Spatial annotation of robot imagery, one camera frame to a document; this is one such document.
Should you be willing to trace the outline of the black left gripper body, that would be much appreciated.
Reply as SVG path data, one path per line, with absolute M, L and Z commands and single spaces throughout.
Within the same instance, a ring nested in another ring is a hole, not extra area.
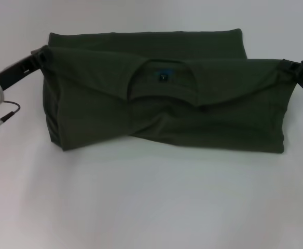
M 42 62 L 39 54 L 32 54 L 0 72 L 0 87 L 3 91 L 10 88 L 29 74 L 39 70 Z

